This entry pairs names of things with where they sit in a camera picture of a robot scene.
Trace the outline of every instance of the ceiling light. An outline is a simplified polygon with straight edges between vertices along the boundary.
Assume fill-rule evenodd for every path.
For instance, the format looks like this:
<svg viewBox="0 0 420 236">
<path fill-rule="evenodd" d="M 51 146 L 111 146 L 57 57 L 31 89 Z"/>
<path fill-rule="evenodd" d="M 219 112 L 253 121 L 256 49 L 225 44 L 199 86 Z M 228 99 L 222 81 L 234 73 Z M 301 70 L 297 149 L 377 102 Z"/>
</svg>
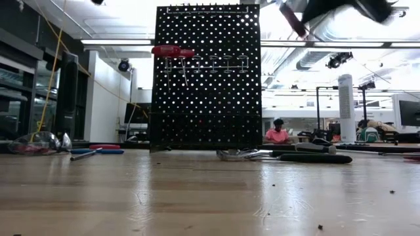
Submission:
<svg viewBox="0 0 420 236">
<path fill-rule="evenodd" d="M 383 43 L 376 42 L 315 42 L 314 47 L 382 47 Z"/>
<path fill-rule="evenodd" d="M 136 39 L 136 40 L 121 40 L 121 39 L 84 39 L 81 40 L 84 45 L 151 45 L 151 40 Z"/>
<path fill-rule="evenodd" d="M 418 47 L 420 47 L 420 43 L 416 43 L 416 42 L 391 43 L 391 46 L 390 47 L 396 47 L 396 48 L 418 48 Z"/>
<path fill-rule="evenodd" d="M 271 47 L 304 47 L 306 42 L 302 41 L 269 41 L 261 40 L 261 46 Z"/>
</svg>

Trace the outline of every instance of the white pillar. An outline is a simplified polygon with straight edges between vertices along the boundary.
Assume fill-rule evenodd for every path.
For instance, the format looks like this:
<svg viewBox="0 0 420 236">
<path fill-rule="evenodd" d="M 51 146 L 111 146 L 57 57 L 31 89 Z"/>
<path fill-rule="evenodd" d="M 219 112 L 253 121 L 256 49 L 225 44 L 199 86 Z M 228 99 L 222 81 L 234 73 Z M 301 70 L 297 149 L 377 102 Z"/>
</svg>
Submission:
<svg viewBox="0 0 420 236">
<path fill-rule="evenodd" d="M 349 74 L 339 76 L 339 104 L 341 141 L 353 144 L 356 141 L 356 120 L 354 115 L 353 79 Z"/>
</svg>

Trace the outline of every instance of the red object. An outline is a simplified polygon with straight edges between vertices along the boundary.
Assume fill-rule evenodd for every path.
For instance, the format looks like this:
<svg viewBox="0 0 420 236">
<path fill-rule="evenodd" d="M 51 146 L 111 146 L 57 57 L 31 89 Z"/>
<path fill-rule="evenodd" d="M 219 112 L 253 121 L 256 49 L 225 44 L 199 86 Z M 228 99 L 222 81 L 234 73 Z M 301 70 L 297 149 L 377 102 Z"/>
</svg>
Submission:
<svg viewBox="0 0 420 236">
<path fill-rule="evenodd" d="M 193 50 L 190 50 L 190 49 L 181 49 L 181 52 L 180 52 L 179 56 L 185 56 L 186 58 L 191 58 L 195 54 L 196 53 Z"/>
<path fill-rule="evenodd" d="M 152 48 L 152 53 L 156 56 L 178 57 L 181 53 L 181 49 L 180 47 L 174 45 L 161 45 Z"/>
<path fill-rule="evenodd" d="M 47 153 L 49 151 L 48 148 L 45 147 L 37 147 L 37 146 L 31 146 L 31 145 L 21 145 L 17 146 L 15 149 L 16 152 L 19 153 Z"/>
<path fill-rule="evenodd" d="M 293 10 L 290 9 L 289 6 L 287 6 L 285 3 L 280 7 L 280 12 L 284 15 L 287 22 L 289 22 L 290 26 L 294 31 L 296 31 L 297 35 L 299 37 L 305 37 L 306 36 L 306 29 L 305 25 L 299 21 L 299 19 L 296 17 Z"/>
<path fill-rule="evenodd" d="M 407 156 L 407 157 L 404 157 L 404 159 L 406 159 L 406 160 L 412 160 L 412 161 L 420 161 L 420 156 L 418 156 L 418 157 Z"/>
<path fill-rule="evenodd" d="M 95 144 L 95 145 L 90 145 L 89 146 L 89 149 L 98 149 L 98 148 L 102 148 L 103 150 L 115 150 L 115 149 L 119 149 L 119 145 Z"/>
</svg>

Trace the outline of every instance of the table surface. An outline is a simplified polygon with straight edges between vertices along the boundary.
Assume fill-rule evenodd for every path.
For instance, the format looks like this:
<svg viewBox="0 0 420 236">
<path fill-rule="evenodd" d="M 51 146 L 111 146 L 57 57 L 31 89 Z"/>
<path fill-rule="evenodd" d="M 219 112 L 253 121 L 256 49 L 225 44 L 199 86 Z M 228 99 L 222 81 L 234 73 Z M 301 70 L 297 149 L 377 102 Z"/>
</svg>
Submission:
<svg viewBox="0 0 420 236">
<path fill-rule="evenodd" d="M 420 162 L 352 156 L 317 165 L 222 162 L 214 151 L 72 163 L 0 155 L 0 235 L 420 235 Z"/>
</svg>

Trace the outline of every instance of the pegboard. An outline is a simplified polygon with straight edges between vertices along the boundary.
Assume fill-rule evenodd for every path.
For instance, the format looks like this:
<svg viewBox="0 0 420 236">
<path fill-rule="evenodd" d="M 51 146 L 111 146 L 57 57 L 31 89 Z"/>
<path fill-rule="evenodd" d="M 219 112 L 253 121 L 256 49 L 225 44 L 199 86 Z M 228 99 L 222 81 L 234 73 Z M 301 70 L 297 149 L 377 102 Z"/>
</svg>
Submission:
<svg viewBox="0 0 420 236">
<path fill-rule="evenodd" d="M 155 44 L 195 56 L 154 58 L 152 146 L 261 144 L 259 5 L 158 7 Z"/>
</svg>

